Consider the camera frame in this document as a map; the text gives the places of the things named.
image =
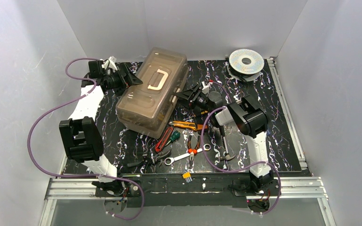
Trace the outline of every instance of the white spool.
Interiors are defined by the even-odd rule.
[[[230,67],[240,75],[232,74]],[[229,64],[227,66],[228,73],[237,80],[253,81],[261,74],[264,68],[263,57],[251,49],[238,49],[231,53],[229,57]]]

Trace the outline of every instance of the marble pattern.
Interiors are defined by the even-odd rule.
[[[270,73],[269,66],[265,62],[262,70],[263,76],[260,76],[254,82],[241,83],[230,77],[227,73],[227,62],[218,61],[189,61],[189,73],[187,83],[184,89],[189,89],[198,82],[208,81],[210,79],[222,84],[229,93],[232,100],[226,98],[224,91],[215,84],[212,84],[210,90],[216,90],[223,95],[224,101],[239,100],[246,94],[256,97],[271,121],[267,131],[267,152],[269,161],[280,171],[300,171],[299,161],[295,152],[287,121],[282,111],[280,99],[278,97],[275,84]],[[130,67],[136,72],[141,63],[131,63]],[[127,129],[118,121],[115,105],[120,97],[114,96],[110,90],[104,96],[97,112],[96,124],[99,128],[104,141],[105,155],[114,163],[120,173],[181,173],[187,169],[188,158],[176,161],[172,166],[151,166],[127,168],[125,165],[129,162],[141,161],[143,153],[149,153],[149,156],[155,154],[156,139],[136,133]],[[193,112],[177,105],[170,120],[194,121],[202,124],[206,116],[197,116]],[[196,144],[198,133],[188,129],[174,128],[181,133],[181,138],[165,148],[172,149],[172,157],[186,153],[187,138],[193,134],[192,145]],[[219,161],[223,156],[224,148],[220,140],[220,132],[217,128],[211,127],[208,136],[205,135],[205,143],[210,143],[212,150],[208,152],[209,159],[218,167],[223,169],[236,170],[249,164],[249,152],[247,150],[246,140],[234,126],[226,126],[225,131],[229,142],[229,152],[237,157],[227,164]],[[85,173],[88,169],[74,161],[67,161],[65,173]],[[215,172],[208,164],[202,153],[195,156],[193,172]]]

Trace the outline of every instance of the green screwdriver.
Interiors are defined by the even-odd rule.
[[[173,134],[171,134],[171,137],[169,138],[169,141],[167,141],[165,147],[166,147],[167,145],[169,145],[170,143],[178,140],[178,138],[180,138],[180,136],[181,136],[181,133],[180,133],[180,132],[174,131]]]

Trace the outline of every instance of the gray floor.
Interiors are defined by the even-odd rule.
[[[124,216],[137,210],[125,209]],[[231,210],[226,206],[145,207],[132,221],[124,221],[105,214],[103,200],[58,200],[52,226],[323,226],[317,199],[281,199],[273,212],[260,218],[257,215]]]

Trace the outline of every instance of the wrench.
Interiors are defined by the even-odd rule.
[[[199,152],[202,152],[202,148],[197,149],[197,152],[198,152],[198,153],[199,153]],[[182,155],[177,156],[177,157],[175,157],[175,158],[172,158],[172,157],[166,158],[166,159],[165,159],[165,164],[166,164],[166,166],[169,166],[169,165],[173,164],[175,161],[178,161],[178,160],[180,160],[180,159],[184,159],[184,158],[186,158],[186,157],[189,157],[189,155],[190,155],[189,153],[185,153],[185,154],[182,154]]]

